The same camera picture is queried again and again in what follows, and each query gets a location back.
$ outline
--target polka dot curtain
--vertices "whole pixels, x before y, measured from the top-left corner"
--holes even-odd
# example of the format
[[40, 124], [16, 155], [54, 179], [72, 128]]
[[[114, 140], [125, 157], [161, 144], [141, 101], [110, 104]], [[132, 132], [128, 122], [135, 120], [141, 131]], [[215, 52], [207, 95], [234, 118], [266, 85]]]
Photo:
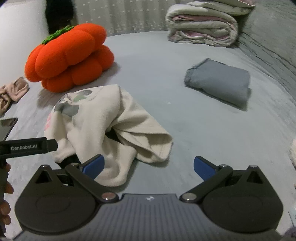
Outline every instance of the polka dot curtain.
[[102, 25], [109, 36], [166, 30], [165, 15], [168, 8], [174, 4], [184, 4], [182, 0], [73, 0], [73, 2], [78, 23]]

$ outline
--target phone screen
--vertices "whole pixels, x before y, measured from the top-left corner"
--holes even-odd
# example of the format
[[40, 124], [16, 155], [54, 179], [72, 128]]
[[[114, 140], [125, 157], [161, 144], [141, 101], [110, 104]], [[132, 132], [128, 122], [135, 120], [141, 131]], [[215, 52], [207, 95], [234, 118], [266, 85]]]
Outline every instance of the phone screen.
[[0, 120], [0, 141], [6, 140], [17, 120], [17, 118]]

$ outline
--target bed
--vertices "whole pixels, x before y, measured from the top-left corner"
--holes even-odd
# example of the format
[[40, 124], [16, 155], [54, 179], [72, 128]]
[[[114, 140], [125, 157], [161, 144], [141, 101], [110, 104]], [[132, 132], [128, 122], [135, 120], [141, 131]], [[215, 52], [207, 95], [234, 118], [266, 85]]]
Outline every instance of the bed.
[[[278, 231], [292, 224], [288, 210], [296, 199], [295, 169], [288, 149], [296, 134], [295, 101], [261, 66], [238, 48], [178, 44], [167, 40], [166, 31], [108, 37], [105, 43], [115, 63], [96, 81], [72, 91], [119, 84], [126, 89], [173, 137], [170, 160], [160, 165], [134, 161], [126, 184], [111, 188], [118, 193], [182, 194], [202, 180], [193, 160], [203, 156], [214, 164], [234, 169], [258, 165], [284, 204]], [[186, 70], [205, 58], [250, 72], [252, 90], [246, 110], [184, 86]], [[30, 83], [30, 90], [11, 106], [4, 118], [19, 120], [8, 139], [42, 137], [49, 112], [64, 93]], [[59, 168], [50, 154], [9, 159], [15, 188], [5, 198], [14, 206], [27, 182], [41, 164]], [[14, 211], [7, 236], [21, 229]]]

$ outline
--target human hand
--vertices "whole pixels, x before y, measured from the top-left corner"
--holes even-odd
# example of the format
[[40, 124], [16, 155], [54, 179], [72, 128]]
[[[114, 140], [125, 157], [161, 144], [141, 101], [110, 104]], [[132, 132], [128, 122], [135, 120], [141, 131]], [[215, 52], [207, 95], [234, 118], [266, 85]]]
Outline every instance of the human hand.
[[[4, 169], [9, 172], [11, 169], [11, 166], [9, 164], [7, 164]], [[11, 186], [11, 184], [9, 182], [6, 182], [5, 185], [5, 193], [9, 193], [12, 194], [13, 193], [13, 187]], [[8, 216], [8, 214], [10, 213], [10, 205], [7, 201], [3, 201], [2, 203], [0, 203], [0, 212], [2, 214], [2, 217], [0, 220], [1, 222], [3, 222], [5, 225], [9, 225], [11, 223], [11, 219]]]

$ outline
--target robotic device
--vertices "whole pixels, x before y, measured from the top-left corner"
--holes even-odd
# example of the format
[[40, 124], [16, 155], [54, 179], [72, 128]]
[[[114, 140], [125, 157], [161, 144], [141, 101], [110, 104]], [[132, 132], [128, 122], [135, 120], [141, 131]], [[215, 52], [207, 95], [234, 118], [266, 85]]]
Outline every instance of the robotic device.
[[[0, 142], [2, 160], [16, 156]], [[57, 149], [54, 140], [29, 139], [36, 149], [18, 156]], [[279, 241], [275, 231], [283, 212], [276, 192], [258, 166], [244, 171], [215, 166], [197, 156], [194, 170], [204, 180], [178, 199], [175, 194], [118, 195], [93, 179], [104, 158], [52, 170], [42, 165], [15, 205], [23, 231], [15, 241]]]

